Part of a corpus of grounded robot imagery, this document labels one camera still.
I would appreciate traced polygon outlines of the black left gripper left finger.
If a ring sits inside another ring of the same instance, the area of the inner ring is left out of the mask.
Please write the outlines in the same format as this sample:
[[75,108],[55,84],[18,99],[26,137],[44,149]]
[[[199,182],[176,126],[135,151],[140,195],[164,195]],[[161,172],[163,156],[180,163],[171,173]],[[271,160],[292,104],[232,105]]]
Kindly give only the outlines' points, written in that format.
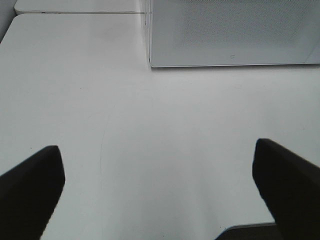
[[0,177],[0,238],[39,240],[58,204],[66,177],[56,145],[39,150]]

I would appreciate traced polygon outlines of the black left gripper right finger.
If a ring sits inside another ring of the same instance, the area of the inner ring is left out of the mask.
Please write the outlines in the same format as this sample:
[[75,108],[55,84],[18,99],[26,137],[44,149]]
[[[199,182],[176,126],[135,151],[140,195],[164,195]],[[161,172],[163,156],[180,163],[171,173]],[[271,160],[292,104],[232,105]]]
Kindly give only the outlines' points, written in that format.
[[282,145],[257,140],[252,177],[285,240],[320,238],[320,168]]

